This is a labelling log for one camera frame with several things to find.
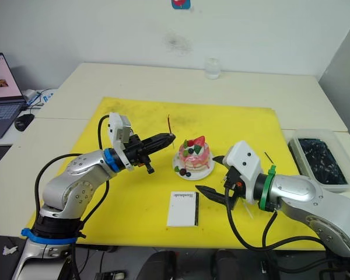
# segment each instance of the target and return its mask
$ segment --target black cable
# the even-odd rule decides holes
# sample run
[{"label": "black cable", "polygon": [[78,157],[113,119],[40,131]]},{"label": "black cable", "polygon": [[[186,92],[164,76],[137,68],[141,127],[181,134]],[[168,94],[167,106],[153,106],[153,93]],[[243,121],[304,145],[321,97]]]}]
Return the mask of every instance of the black cable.
[{"label": "black cable", "polygon": [[103,259],[104,259],[104,255],[105,255],[105,252],[103,252],[103,253],[101,254],[101,260],[100,260],[100,273],[101,273],[101,271],[102,271],[102,267],[103,267]]},{"label": "black cable", "polygon": [[101,126],[103,124],[103,121],[106,119],[106,118],[109,118],[109,115],[104,115],[100,121],[99,121],[99,125],[97,126],[97,138],[99,140],[99,149],[102,150],[103,149],[103,144],[102,144],[102,141],[101,141]]},{"label": "black cable", "polygon": [[10,241],[10,243],[12,244],[13,247],[16,247],[16,246],[17,246],[9,236],[7,236],[6,238],[9,239],[9,241]]},{"label": "black cable", "polygon": [[234,223],[233,217],[232,217],[232,211],[231,211],[231,207],[230,207],[230,202],[229,202],[229,189],[228,188],[225,189],[224,196],[225,196],[227,217],[228,217],[229,225],[230,225],[234,235],[238,239],[238,241],[247,249],[250,249],[250,250],[256,251],[256,252],[265,252],[265,251],[270,251],[270,250],[272,250],[274,248],[280,247],[280,246],[282,246],[284,244],[287,244],[287,243],[290,243],[290,242],[294,242],[294,241],[299,241],[299,240],[310,240],[310,241],[314,241],[314,242],[317,242],[317,243],[320,243],[320,244],[324,245],[323,242],[320,239],[312,237],[312,236],[295,236],[295,237],[290,237],[290,238],[287,238],[287,239],[283,239],[283,240],[281,240],[279,242],[276,242],[276,243],[271,244],[271,245],[266,246],[266,247],[255,247],[255,246],[252,246],[252,245],[248,244],[241,237],[239,231],[237,230],[237,228],[235,226],[235,223]]},{"label": "black cable", "polygon": [[[101,126],[102,126],[102,122],[104,119],[108,118],[109,115],[104,115],[100,121],[99,121],[99,125],[97,128],[97,138],[99,140],[99,148],[102,149],[102,142],[101,142]],[[53,160],[51,160],[50,162],[48,162],[39,172],[38,176],[36,177],[36,181],[35,181],[35,188],[34,188],[34,193],[35,193],[35,205],[36,205],[36,217],[35,217],[35,222],[38,220],[39,218],[39,212],[40,212],[40,199],[39,199],[39,182],[41,179],[41,176],[43,175],[43,173],[45,172],[45,170],[54,162],[63,159],[63,158],[67,158],[69,156],[80,156],[81,153],[69,153],[66,155],[62,155],[62,156],[58,156],[56,158],[54,158]],[[83,229],[84,224],[89,220],[89,218],[93,215],[93,213],[98,209],[98,207],[103,203],[103,201],[105,200],[105,198],[107,197],[107,194],[109,192],[109,181],[106,181],[106,188],[105,188],[105,192],[103,194],[103,196],[101,197],[100,201],[92,208],[92,210],[87,214],[86,218],[81,221],[81,223],[79,224],[78,228],[77,228],[77,233]],[[80,280],[80,276],[78,272],[78,268],[76,266],[76,258],[75,258],[75,243],[71,244],[71,251],[72,251],[72,271],[74,274],[74,277],[76,280]]]},{"label": "black cable", "polygon": [[74,274],[74,278],[76,280],[81,280],[81,277],[79,276],[78,268],[76,267],[75,247],[76,247],[76,244],[71,243],[71,269],[72,269],[72,273]]},{"label": "black cable", "polygon": [[62,156],[58,156],[55,157],[53,160],[51,160],[50,162],[48,162],[46,165],[44,165],[44,167],[40,170],[39,174],[36,177],[35,180],[35,188],[34,188],[34,194],[35,194],[35,206],[36,206],[36,216],[35,216],[35,223],[39,218],[39,212],[40,212],[40,199],[39,199],[39,182],[41,179],[41,176],[43,175],[43,173],[47,170],[47,168],[54,162],[63,159],[63,158],[68,158],[70,156],[80,156],[81,153],[67,153],[66,155],[62,155]]},{"label": "black cable", "polygon": [[[262,246],[266,247],[266,238],[267,238],[267,233],[271,227],[271,225],[273,224],[273,222],[275,221],[276,217],[278,216],[277,211],[274,212],[274,214],[272,214],[270,220],[268,221],[266,227],[263,230],[263,234],[262,234]],[[307,270],[310,270],[318,265],[327,263],[329,261],[331,261],[331,259],[329,258],[322,258],[320,260],[317,260],[315,262],[312,262],[308,265],[305,265],[304,267],[300,267],[300,268],[285,268],[285,267],[280,267],[278,266],[270,257],[270,255],[268,254],[268,252],[264,252],[266,254],[267,260],[270,262],[270,264],[276,268],[278,271],[281,272],[285,272],[285,273],[289,273],[289,274],[294,274],[294,273],[301,273],[301,272],[305,272]]]},{"label": "black cable", "polygon": [[344,272],[345,270],[342,268],[326,268],[321,271],[319,271],[319,279],[323,280],[324,279],[324,274],[329,273],[330,275],[333,275],[334,272]]},{"label": "black cable", "polygon": [[[102,118],[100,119],[99,121],[99,124],[97,126],[97,139],[99,141],[99,149],[102,150],[103,149],[103,145],[102,145],[102,140],[101,140],[101,127],[102,127],[102,123],[103,121],[106,119],[106,118],[109,118],[109,115],[104,115],[102,116]],[[88,213],[88,215],[86,216],[86,218],[80,223],[79,227],[78,227],[78,231],[80,231],[83,227],[84,227],[84,224],[88,221],[88,219],[93,215],[93,213],[98,209],[98,207],[103,203],[103,201],[105,200],[105,198],[107,197],[107,194],[109,192],[109,187],[110,187],[110,184],[109,184],[109,181],[107,180],[106,181],[106,187],[105,187],[105,192],[103,194],[103,196],[101,197],[100,201],[93,207],[93,209]],[[100,272],[101,272],[101,268],[102,268],[102,261],[103,261],[103,257],[104,257],[104,254],[105,252],[103,252],[102,256],[101,256],[101,261],[100,261]],[[75,279],[76,280],[80,280],[80,277],[79,277],[79,273],[78,272],[78,269],[76,267],[76,260],[75,260],[75,257],[73,255],[72,257],[72,262],[74,263],[74,265],[72,265],[72,268],[73,268],[73,273],[74,273],[74,276],[75,276]]]},{"label": "black cable", "polygon": [[86,256],[86,260],[84,261],[84,264],[83,264],[83,267],[80,271],[78,271],[78,274],[80,275],[83,270],[85,269],[86,265],[87,265],[87,261],[88,261],[88,258],[89,258],[89,249],[87,249],[87,256]]},{"label": "black cable", "polygon": [[36,104],[34,104],[34,105],[32,105],[32,106],[30,107],[30,114],[31,114],[31,110],[33,109],[33,107],[36,106],[36,105],[38,105],[38,104],[41,102],[41,95],[43,94],[43,92],[46,92],[47,90],[51,90],[51,89],[44,89],[44,90],[42,90],[41,92],[38,92],[38,93],[37,93],[38,96],[35,98],[35,100],[39,98],[39,101],[38,101]]},{"label": "black cable", "polygon": [[[333,268],[333,263],[331,261],[328,262],[328,268],[329,269]],[[333,271],[329,272],[329,277],[331,278],[331,280],[335,280]]]}]

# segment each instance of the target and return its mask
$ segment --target clear glass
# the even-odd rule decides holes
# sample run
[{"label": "clear glass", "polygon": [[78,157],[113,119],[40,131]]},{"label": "clear glass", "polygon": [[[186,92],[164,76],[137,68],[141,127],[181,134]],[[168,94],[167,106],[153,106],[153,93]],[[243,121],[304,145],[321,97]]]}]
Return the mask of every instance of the clear glass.
[{"label": "clear glass", "polygon": [[210,80],[215,80],[219,78],[221,74],[221,66],[219,59],[217,58],[207,58],[205,61],[205,76]]}]

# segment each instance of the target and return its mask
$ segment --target computer mouse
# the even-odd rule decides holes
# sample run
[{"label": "computer mouse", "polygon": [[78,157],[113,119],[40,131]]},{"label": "computer mouse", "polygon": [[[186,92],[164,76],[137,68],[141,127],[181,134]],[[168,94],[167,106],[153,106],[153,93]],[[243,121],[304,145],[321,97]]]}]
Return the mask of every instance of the computer mouse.
[{"label": "computer mouse", "polygon": [[15,128],[17,128],[19,131],[24,131],[26,127],[29,126],[30,122],[33,121],[34,117],[35,116],[33,114],[21,115],[14,121]]}]

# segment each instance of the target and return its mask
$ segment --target white table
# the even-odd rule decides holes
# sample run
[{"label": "white table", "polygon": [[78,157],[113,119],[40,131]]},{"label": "white table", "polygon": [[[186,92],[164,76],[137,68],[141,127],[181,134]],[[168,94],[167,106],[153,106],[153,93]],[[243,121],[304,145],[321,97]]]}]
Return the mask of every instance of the white table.
[{"label": "white table", "polygon": [[[306,111],[304,99],[310,95],[316,105]],[[19,235],[35,209],[33,188],[38,172],[49,160],[71,150],[102,96],[272,107],[287,140],[298,128],[346,131],[311,76],[229,72],[212,81],[198,70],[82,64],[0,161],[0,235]],[[322,108],[321,113],[316,112],[316,106]],[[336,135],[350,156],[350,135]],[[44,174],[40,193],[60,165],[55,163]]]},{"label": "white table", "polygon": [[[56,89],[51,89],[51,90],[47,90],[46,94],[49,93],[55,93],[57,90]],[[38,115],[39,111],[42,109],[43,107],[35,107],[31,110],[31,113],[34,114],[35,116]],[[22,111],[19,113],[18,117],[25,115],[25,114],[30,114],[30,110],[26,110],[26,111]],[[16,140],[24,133],[24,131],[19,131],[15,128],[14,126],[14,122],[12,123],[12,125],[8,128],[8,130],[5,132],[4,136],[2,138],[0,138],[0,146],[10,146],[13,145]]]},{"label": "white table", "polygon": [[81,64],[38,117],[88,120],[103,96],[269,107],[283,129],[347,131],[313,76],[225,72],[209,80],[202,70],[114,64]]}]

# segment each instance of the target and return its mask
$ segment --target plastic container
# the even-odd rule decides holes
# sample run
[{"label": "plastic container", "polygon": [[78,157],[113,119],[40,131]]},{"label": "plastic container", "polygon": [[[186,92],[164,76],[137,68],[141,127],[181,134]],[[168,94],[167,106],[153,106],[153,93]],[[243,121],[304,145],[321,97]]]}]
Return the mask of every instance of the plastic container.
[{"label": "plastic container", "polygon": [[[339,169],[342,171],[344,176],[342,179],[345,179],[346,182],[344,184],[324,184],[324,182],[321,183],[318,181],[314,175],[314,170],[312,170],[312,167],[310,167],[309,161],[306,158],[300,139],[302,144],[306,141],[304,139],[319,139],[323,141],[333,155]],[[350,190],[350,158],[332,131],[324,129],[299,129],[295,132],[293,139],[289,141],[289,148],[291,149],[301,175],[316,180],[319,185],[334,193],[341,193]]]}]

